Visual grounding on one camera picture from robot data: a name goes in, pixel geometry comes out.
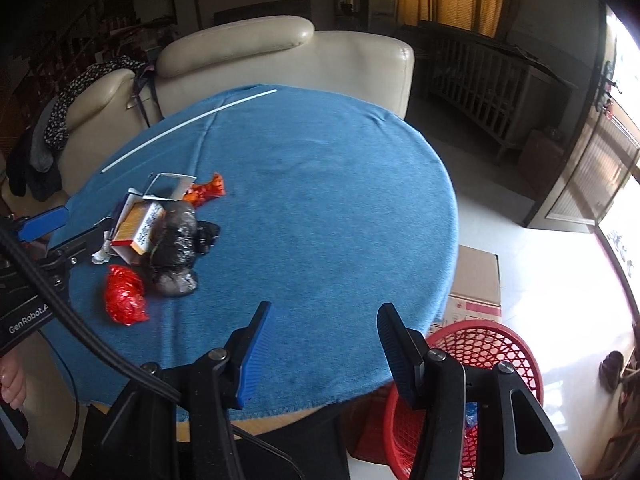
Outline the person's left hand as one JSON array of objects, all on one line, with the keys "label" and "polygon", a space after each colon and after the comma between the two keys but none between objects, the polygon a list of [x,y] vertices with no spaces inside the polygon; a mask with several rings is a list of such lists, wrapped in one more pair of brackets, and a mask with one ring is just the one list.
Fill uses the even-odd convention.
[{"label": "person's left hand", "polygon": [[26,399],[26,379],[20,352],[12,349],[0,361],[1,397],[10,408],[18,410]]}]

